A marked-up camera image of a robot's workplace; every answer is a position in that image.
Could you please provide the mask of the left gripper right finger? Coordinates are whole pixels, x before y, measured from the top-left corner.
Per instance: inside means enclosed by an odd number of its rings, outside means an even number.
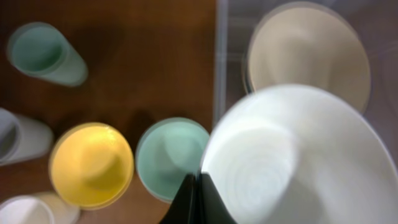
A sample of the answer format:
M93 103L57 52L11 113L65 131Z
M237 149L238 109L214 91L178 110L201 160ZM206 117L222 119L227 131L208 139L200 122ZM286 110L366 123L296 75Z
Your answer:
M207 224L236 224L209 174L200 174L201 210Z

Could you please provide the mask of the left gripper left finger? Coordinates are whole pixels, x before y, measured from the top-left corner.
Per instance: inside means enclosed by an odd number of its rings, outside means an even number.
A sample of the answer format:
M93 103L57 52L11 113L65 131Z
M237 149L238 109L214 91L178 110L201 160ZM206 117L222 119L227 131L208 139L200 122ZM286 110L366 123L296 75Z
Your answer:
M187 174L160 224L195 224L197 180Z

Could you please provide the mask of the green small bowl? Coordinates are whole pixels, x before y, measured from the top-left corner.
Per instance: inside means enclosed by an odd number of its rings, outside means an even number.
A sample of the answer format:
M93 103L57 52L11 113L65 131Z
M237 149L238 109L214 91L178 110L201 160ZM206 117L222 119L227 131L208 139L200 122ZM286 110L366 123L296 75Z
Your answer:
M187 118L167 118L141 136L135 154L137 174L156 199L172 203L185 176L196 174L209 132Z

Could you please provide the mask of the white small bowl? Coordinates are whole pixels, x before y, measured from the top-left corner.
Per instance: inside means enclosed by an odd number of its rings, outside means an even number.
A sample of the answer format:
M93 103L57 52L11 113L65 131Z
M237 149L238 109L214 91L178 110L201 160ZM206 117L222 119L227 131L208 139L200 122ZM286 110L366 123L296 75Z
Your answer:
M212 131L201 171L237 223L397 222L397 169L384 143L315 87L242 98Z

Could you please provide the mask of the yellow small bowl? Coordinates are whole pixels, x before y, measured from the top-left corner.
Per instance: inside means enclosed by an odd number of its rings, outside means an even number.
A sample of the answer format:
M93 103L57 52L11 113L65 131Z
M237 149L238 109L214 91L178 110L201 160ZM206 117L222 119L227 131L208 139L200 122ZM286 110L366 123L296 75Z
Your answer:
M65 132L49 158L49 177L58 195L84 210L117 201L134 175L134 157L125 137L104 123L84 123Z

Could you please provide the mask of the cream wide bowl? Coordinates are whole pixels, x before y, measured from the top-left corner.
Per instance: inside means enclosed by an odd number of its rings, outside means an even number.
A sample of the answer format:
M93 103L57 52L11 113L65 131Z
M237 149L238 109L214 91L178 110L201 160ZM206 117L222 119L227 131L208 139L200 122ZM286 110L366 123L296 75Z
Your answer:
M355 30L312 2L283 4L266 14L247 51L248 91L281 84L321 88L363 112L371 92L368 56Z

